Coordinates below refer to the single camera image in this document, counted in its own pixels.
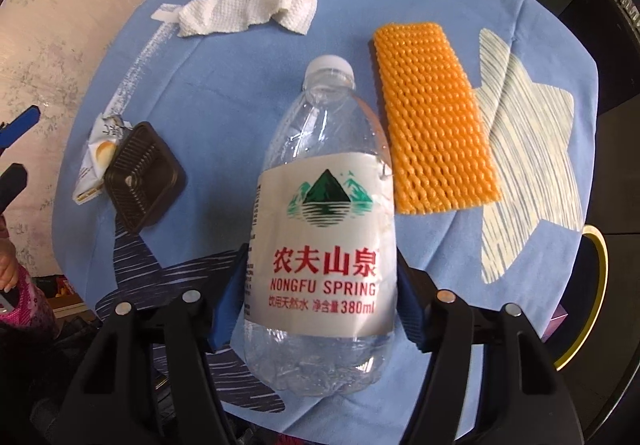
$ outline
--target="yellow chair rim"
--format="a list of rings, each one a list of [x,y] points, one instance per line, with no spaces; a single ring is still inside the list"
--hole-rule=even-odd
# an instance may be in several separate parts
[[[598,251],[598,289],[596,291],[596,297],[591,307],[591,313],[587,318],[587,322],[580,331],[578,338],[574,341],[572,346],[565,351],[565,353],[554,363],[556,369],[560,371],[565,367],[576,355],[582,345],[585,343],[591,330],[596,324],[600,309],[602,308],[602,302],[604,301],[604,295],[607,291],[607,281],[609,279],[609,254],[607,252],[607,244],[605,243],[602,233],[593,225],[585,225],[582,229],[582,235],[590,239]]]

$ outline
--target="metal screw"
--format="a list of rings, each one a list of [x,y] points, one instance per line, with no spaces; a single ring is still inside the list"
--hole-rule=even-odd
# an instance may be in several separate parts
[[[200,292],[197,290],[187,290],[182,294],[182,300],[188,302],[189,304],[192,302],[197,302],[200,300]]]
[[[128,302],[121,302],[116,306],[116,314],[126,315],[131,311],[132,306]]]
[[[513,302],[508,303],[504,307],[504,310],[512,317],[519,317],[520,315],[522,315],[522,308],[520,308],[520,306],[514,304]]]
[[[445,302],[446,304],[451,304],[456,300],[456,294],[450,290],[438,290],[436,297],[440,302]]]

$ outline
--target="bottle cap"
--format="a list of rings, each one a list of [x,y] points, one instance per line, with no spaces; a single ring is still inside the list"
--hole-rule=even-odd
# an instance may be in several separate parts
[[[352,81],[355,81],[351,64],[345,61],[345,59],[343,59],[342,57],[338,57],[337,55],[321,55],[313,59],[309,63],[309,66],[306,67],[305,79],[309,77],[311,73],[327,69],[341,71],[342,73],[347,74],[347,76],[349,76]]]

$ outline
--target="person's hand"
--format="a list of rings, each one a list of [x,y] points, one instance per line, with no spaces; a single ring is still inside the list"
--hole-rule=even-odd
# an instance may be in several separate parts
[[[0,238],[0,290],[8,292],[18,284],[19,266],[14,244],[8,239]]]

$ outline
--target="orange foam sleeve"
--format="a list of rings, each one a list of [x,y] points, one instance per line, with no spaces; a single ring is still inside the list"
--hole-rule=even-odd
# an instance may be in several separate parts
[[[500,199],[473,89],[439,24],[387,24],[373,36],[396,212],[468,209]]]

